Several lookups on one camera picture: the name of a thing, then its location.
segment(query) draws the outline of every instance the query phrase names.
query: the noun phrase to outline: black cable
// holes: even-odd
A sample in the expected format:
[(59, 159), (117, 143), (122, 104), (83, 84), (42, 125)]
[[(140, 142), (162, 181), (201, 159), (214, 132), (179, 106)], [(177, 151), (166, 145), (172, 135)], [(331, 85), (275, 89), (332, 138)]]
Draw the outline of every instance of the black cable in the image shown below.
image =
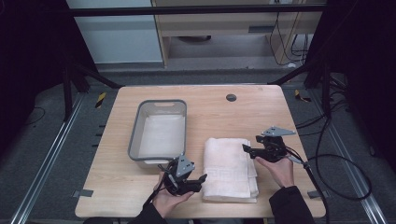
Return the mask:
[(31, 122), (29, 122), (29, 123), (25, 123), (25, 124), (24, 124), (25, 126), (31, 125), (31, 124), (34, 124), (34, 123), (37, 123), (39, 120), (43, 119), (44, 116), (46, 115), (46, 110), (45, 110), (43, 107), (35, 106), (35, 109), (41, 109), (41, 110), (43, 111), (43, 114), (41, 115), (40, 118), (38, 118), (38, 119), (36, 119), (36, 120), (34, 120), (34, 121), (31, 121)]
[(301, 162), (301, 164), (303, 165), (304, 169), (308, 173), (309, 178), (311, 179), (312, 183), (314, 184), (314, 187), (317, 190), (317, 192), (318, 192), (318, 194), (319, 194), (319, 196), (320, 196), (320, 198), (321, 198), (321, 200), (323, 202), (323, 206), (324, 206), (325, 211), (326, 211), (326, 214), (325, 214), (326, 223), (330, 224), (329, 205), (327, 204), (326, 197), (324, 196), (323, 191), (320, 189), (320, 186), (319, 186), (317, 180), (315, 179), (314, 175), (312, 174), (312, 171), (311, 171), (311, 169), (309, 167), (308, 162), (303, 161), (303, 159), (297, 153), (297, 151), (295, 151), (291, 147), (286, 147), (286, 150), (289, 152), (289, 154), (291, 154), (293, 157), (295, 157), (297, 160), (299, 160)]
[(169, 162), (168, 167), (166, 169), (163, 168), (161, 165), (159, 165), (159, 167), (160, 167), (160, 169), (162, 171), (164, 171), (163, 178), (161, 179), (160, 183), (158, 184), (158, 187), (154, 191), (152, 191), (152, 193), (146, 199), (145, 203), (143, 203), (143, 208), (145, 208), (147, 205), (149, 205), (151, 203), (151, 201), (155, 198), (155, 196), (157, 196), (157, 194), (161, 190), (166, 189), (166, 187), (161, 189), (161, 186), (163, 185), (163, 182), (165, 180), (165, 175), (168, 175), (168, 169), (170, 167), (170, 162)]
[[(279, 12), (276, 13), (276, 21), (275, 21), (274, 29), (273, 29), (272, 33), (270, 34), (270, 47), (271, 47), (271, 51), (273, 52), (273, 54), (274, 54), (274, 56), (275, 56), (276, 54), (275, 54), (274, 49), (273, 49), (273, 47), (272, 47), (272, 36), (273, 36), (274, 31), (275, 31), (275, 28), (277, 28), (277, 31), (278, 31), (278, 34), (279, 34), (279, 39), (280, 39), (280, 42), (282, 43), (283, 53), (285, 54), (286, 58), (287, 58), (288, 60), (290, 60), (290, 63), (298, 62), (298, 60), (293, 60), (293, 59), (291, 59), (291, 58), (288, 56), (288, 53), (286, 52), (286, 47), (285, 47), (285, 44), (284, 44), (284, 42), (283, 42), (282, 35), (281, 35), (281, 33), (280, 33), (280, 30), (279, 30), (279, 14), (280, 14)], [(289, 64), (289, 63), (279, 63), (276, 59), (275, 59), (275, 61), (276, 61), (277, 65), (287, 65), (287, 64)]]
[(358, 168), (358, 170), (361, 172), (361, 174), (362, 174), (362, 176), (364, 177), (364, 179), (365, 179), (365, 181), (366, 181), (366, 184), (367, 184), (367, 186), (368, 186), (367, 193), (364, 194), (363, 196), (361, 196), (361, 197), (350, 197), (350, 196), (347, 196), (347, 195), (345, 195), (345, 194), (343, 194), (343, 193), (340, 193), (340, 192), (338, 192), (337, 190), (333, 189), (326, 181), (324, 181), (324, 179), (323, 179), (322, 176), (321, 176), (321, 173), (318, 172), (318, 176), (319, 176), (319, 178), (320, 178), (320, 181), (323, 182), (323, 184), (326, 185), (326, 187), (327, 187), (328, 189), (330, 189), (332, 192), (334, 192), (334, 193), (337, 194), (338, 196), (340, 196), (340, 197), (342, 197), (342, 198), (345, 198), (345, 199), (349, 199), (349, 200), (351, 200), (351, 201), (360, 201), (360, 200), (364, 200), (364, 199), (366, 199), (366, 198), (368, 198), (368, 197), (370, 196), (370, 194), (371, 194), (372, 191), (373, 191), (372, 182), (371, 182), (370, 178), (367, 176), (367, 174), (363, 172), (363, 170), (361, 169), (361, 167), (359, 167), (359, 165), (358, 165), (356, 162), (351, 161), (351, 160), (349, 160), (349, 159), (347, 159), (347, 158), (345, 158), (345, 157), (342, 157), (342, 156), (339, 156), (339, 155), (334, 155), (334, 154), (319, 154), (319, 155), (317, 155), (317, 156), (314, 156), (314, 157), (309, 158), (308, 160), (309, 160), (309, 161), (311, 161), (311, 160), (317, 160), (318, 158), (321, 158), (321, 157), (335, 157), (335, 158), (342, 159), (342, 160), (344, 160), (344, 161), (347, 161), (347, 162), (351, 163), (351, 164), (354, 165), (356, 168)]

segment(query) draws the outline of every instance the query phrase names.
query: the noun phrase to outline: black pole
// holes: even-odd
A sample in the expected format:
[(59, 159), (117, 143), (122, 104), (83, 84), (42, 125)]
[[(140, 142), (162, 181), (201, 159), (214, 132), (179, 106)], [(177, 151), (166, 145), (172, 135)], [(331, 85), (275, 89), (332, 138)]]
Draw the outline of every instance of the black pole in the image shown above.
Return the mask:
[(188, 7), (114, 7), (114, 8), (71, 8), (68, 10), (43, 11), (47, 14), (72, 17), (96, 16), (136, 16), (169, 14), (210, 14), (210, 13), (253, 13), (253, 12), (314, 12), (336, 9), (326, 4), (285, 4), (285, 5), (228, 5), (228, 6), (188, 6)]

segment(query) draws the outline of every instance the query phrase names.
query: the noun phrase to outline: wire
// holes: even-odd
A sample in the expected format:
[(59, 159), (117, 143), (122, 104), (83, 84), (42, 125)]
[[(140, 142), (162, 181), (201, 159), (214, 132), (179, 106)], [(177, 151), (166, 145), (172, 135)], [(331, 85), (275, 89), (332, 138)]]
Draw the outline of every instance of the wire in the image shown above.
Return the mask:
[(147, 205), (149, 205), (149, 203), (151, 203), (151, 201), (155, 198), (155, 196), (157, 196), (157, 194), (158, 194), (161, 190), (167, 189), (167, 188), (168, 188), (168, 187), (164, 187), (164, 188), (161, 189), (161, 186), (163, 185), (163, 182), (164, 182), (164, 180), (165, 180), (165, 175), (168, 174), (168, 171), (169, 171), (169, 167), (170, 167), (170, 166), (171, 166), (171, 162), (169, 162), (169, 164), (168, 164), (168, 166), (167, 166), (166, 169), (163, 168), (161, 165), (158, 165), (158, 167), (159, 167), (162, 171), (164, 171), (163, 178), (161, 179), (160, 183), (158, 184), (158, 187), (157, 187), (154, 191), (152, 191), (152, 193), (151, 193), (151, 194), (148, 196), (148, 198), (146, 199), (145, 203), (143, 203), (143, 208), (147, 207)]
[(43, 119), (44, 116), (46, 115), (46, 110), (45, 110), (43, 107), (35, 106), (35, 109), (41, 109), (41, 110), (43, 111), (43, 114), (41, 115), (40, 118), (38, 118), (38, 119), (36, 119), (36, 120), (34, 120), (34, 121), (31, 121), (31, 122), (29, 122), (29, 123), (25, 123), (25, 124), (24, 124), (25, 126), (31, 125), (31, 124), (34, 124), (34, 123), (37, 123), (39, 120)]
[[(298, 60), (293, 60), (293, 59), (291, 59), (291, 58), (288, 56), (288, 53), (286, 52), (286, 47), (285, 47), (285, 44), (284, 44), (284, 42), (283, 42), (282, 34), (280, 33), (280, 30), (279, 30), (279, 14), (280, 14), (279, 12), (276, 13), (276, 21), (275, 21), (274, 29), (273, 29), (273, 31), (272, 31), (272, 33), (271, 33), (271, 35), (270, 35), (270, 46), (271, 46), (271, 51), (272, 51), (273, 54), (275, 55), (275, 52), (274, 52), (274, 49), (273, 49), (273, 46), (272, 46), (272, 36), (273, 36), (274, 31), (275, 31), (275, 28), (277, 28), (277, 32), (278, 32), (278, 34), (279, 34), (279, 39), (280, 39), (280, 42), (282, 43), (283, 53), (285, 54), (286, 58), (290, 61), (290, 63), (298, 62)], [(289, 64), (289, 63), (279, 63), (276, 59), (275, 59), (275, 61), (276, 61), (276, 63), (277, 63), (278, 65), (287, 65), (287, 64)]]
[(368, 186), (367, 193), (364, 194), (363, 196), (361, 196), (361, 197), (350, 197), (350, 196), (347, 196), (347, 195), (345, 195), (345, 194), (343, 194), (343, 193), (340, 193), (340, 192), (338, 192), (337, 190), (333, 189), (326, 181), (324, 181), (324, 179), (323, 179), (322, 176), (321, 176), (321, 173), (318, 171), (318, 175), (319, 175), (320, 180), (323, 182), (324, 185), (326, 185), (326, 187), (327, 187), (328, 189), (330, 189), (332, 192), (334, 192), (334, 193), (337, 194), (338, 196), (340, 196), (340, 197), (342, 197), (342, 198), (345, 198), (345, 199), (349, 199), (349, 200), (351, 200), (351, 201), (360, 201), (360, 200), (364, 200), (364, 199), (366, 199), (366, 198), (368, 198), (368, 197), (370, 196), (370, 194), (371, 194), (372, 191), (373, 191), (372, 182), (371, 182), (370, 178), (367, 176), (367, 174), (363, 172), (363, 170), (361, 169), (361, 167), (359, 167), (359, 165), (358, 165), (356, 162), (353, 162), (353, 161), (351, 161), (351, 160), (349, 160), (349, 159), (347, 159), (347, 158), (345, 158), (345, 157), (342, 157), (342, 156), (339, 156), (339, 155), (334, 155), (334, 154), (319, 154), (319, 155), (317, 155), (317, 156), (314, 156), (314, 157), (309, 158), (308, 160), (309, 160), (309, 161), (311, 161), (311, 160), (318, 160), (318, 158), (321, 158), (321, 157), (335, 157), (335, 158), (342, 159), (342, 160), (344, 160), (344, 161), (347, 161), (347, 162), (351, 163), (351, 164), (354, 165), (356, 168), (358, 168), (358, 170), (361, 172), (361, 174), (362, 174), (362, 176), (364, 177), (364, 179), (365, 179), (365, 181), (366, 181), (366, 183), (367, 183), (367, 186)]

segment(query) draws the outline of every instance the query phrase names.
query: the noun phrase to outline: folded towel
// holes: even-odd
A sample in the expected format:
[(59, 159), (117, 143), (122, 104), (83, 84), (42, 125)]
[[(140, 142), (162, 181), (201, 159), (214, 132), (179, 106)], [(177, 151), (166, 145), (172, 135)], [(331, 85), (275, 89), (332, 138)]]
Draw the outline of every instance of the folded towel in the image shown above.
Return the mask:
[(242, 148), (242, 138), (209, 138), (205, 142), (204, 199), (229, 203), (256, 203), (259, 190), (253, 160)]

